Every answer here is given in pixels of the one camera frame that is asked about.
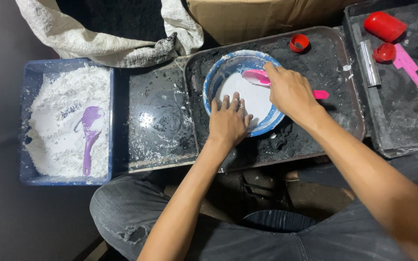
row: purple scoop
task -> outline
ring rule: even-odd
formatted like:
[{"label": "purple scoop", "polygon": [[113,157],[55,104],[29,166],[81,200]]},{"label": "purple scoop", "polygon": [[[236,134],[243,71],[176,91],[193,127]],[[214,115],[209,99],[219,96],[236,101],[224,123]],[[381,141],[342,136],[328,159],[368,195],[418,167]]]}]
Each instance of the purple scoop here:
[{"label": "purple scoop", "polygon": [[83,132],[85,133],[85,153],[83,155],[83,175],[91,173],[91,147],[99,137],[104,124],[104,112],[101,108],[91,106],[86,108],[82,117]]}]

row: hand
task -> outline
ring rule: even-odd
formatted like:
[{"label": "hand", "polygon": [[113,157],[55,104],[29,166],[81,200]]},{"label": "hand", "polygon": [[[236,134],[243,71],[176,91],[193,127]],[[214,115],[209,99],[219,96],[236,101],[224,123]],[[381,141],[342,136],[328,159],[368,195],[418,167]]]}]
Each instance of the hand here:
[{"label": "hand", "polygon": [[253,115],[246,115],[243,118],[244,100],[240,100],[238,92],[233,94],[231,103],[229,103],[229,98],[228,95],[224,96],[220,110],[218,110],[216,99],[212,100],[208,140],[217,141],[231,149],[246,137],[247,127]]},{"label": "hand", "polygon": [[314,117],[325,109],[312,94],[309,81],[298,72],[274,67],[271,62],[264,65],[270,82],[270,102],[301,127],[313,123]]}]

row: blue plastic tray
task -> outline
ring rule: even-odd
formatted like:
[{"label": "blue plastic tray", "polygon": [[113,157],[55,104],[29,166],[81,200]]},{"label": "blue plastic tray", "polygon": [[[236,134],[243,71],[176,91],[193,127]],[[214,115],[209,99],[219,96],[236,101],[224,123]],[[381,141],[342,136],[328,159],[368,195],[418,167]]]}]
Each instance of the blue plastic tray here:
[{"label": "blue plastic tray", "polygon": [[24,67],[24,80],[20,93],[20,181],[27,185],[35,186],[53,186],[53,185],[102,185],[111,180],[112,175],[112,141],[113,141],[113,97],[114,97],[114,69],[111,68],[111,104],[110,104],[110,121],[109,121],[109,167],[108,173],[104,177],[63,177],[40,175],[35,169],[32,158],[28,151],[25,150],[24,142],[29,143],[30,138],[27,132],[30,130],[28,120],[32,116],[32,112],[27,110],[32,106],[34,99],[38,96],[41,85],[43,84],[43,74],[52,73],[59,74],[63,72],[71,72],[78,68],[83,68],[84,64],[90,66],[107,67],[97,64],[89,59],[56,59],[56,60],[38,60],[29,61]]}]

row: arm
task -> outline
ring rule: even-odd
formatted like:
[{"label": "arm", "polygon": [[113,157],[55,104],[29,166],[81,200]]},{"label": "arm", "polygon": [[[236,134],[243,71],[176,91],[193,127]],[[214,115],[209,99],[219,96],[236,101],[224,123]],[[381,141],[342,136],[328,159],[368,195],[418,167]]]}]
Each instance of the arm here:
[{"label": "arm", "polygon": [[337,124],[306,78],[271,63],[265,69],[271,102],[322,146],[372,216],[418,261],[418,187]]},{"label": "arm", "polygon": [[217,170],[233,146],[247,134],[252,115],[243,118],[244,100],[225,96],[220,111],[212,101],[209,138],[188,174],[162,211],[138,257],[138,261],[176,261],[185,257],[201,203]]}]

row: cardboard box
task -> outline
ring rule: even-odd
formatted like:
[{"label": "cardboard box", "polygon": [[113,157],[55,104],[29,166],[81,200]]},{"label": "cardboard box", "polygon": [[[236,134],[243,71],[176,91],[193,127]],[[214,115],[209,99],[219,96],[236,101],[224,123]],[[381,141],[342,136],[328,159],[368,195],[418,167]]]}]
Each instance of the cardboard box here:
[{"label": "cardboard box", "polygon": [[363,0],[187,0],[190,15],[219,44],[322,25]]}]

